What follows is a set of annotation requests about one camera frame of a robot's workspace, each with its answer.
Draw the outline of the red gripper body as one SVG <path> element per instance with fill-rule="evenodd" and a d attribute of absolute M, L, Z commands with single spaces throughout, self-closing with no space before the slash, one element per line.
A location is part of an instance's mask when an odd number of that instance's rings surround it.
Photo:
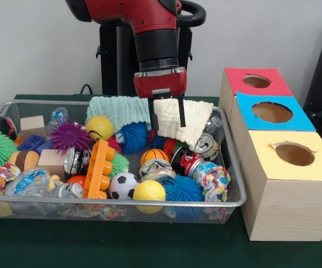
<path fill-rule="evenodd" d="M 187 88 L 184 67 L 144 71 L 134 74 L 134 86 L 140 98 L 154 98 L 158 94 L 183 95 Z"/>

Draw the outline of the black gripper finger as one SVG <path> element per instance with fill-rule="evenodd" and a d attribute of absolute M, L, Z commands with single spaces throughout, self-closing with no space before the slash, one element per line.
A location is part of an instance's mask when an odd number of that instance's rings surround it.
<path fill-rule="evenodd" d="M 178 107 L 179 107 L 180 126 L 186 127 L 186 119 L 185 119 L 185 115 L 184 115 L 183 95 L 179 95 L 177 100 L 178 100 Z"/>
<path fill-rule="evenodd" d="M 151 128 L 152 130 L 155 130 L 157 132 L 159 130 L 159 125 L 158 125 L 158 116 L 154 110 L 154 98 L 148 98 L 148 107 L 149 107 Z"/>

